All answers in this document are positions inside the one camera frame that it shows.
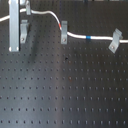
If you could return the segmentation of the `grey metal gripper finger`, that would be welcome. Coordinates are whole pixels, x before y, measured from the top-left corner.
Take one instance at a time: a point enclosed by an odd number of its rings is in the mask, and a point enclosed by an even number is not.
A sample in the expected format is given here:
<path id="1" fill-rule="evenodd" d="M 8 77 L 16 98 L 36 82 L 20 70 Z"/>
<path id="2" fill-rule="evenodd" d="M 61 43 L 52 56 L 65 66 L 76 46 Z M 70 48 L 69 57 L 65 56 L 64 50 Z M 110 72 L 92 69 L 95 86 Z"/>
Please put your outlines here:
<path id="1" fill-rule="evenodd" d="M 19 51 L 20 23 L 19 0 L 9 0 L 9 51 Z"/>
<path id="2" fill-rule="evenodd" d="M 26 14 L 31 15 L 30 0 L 23 0 L 23 5 L 26 7 Z"/>

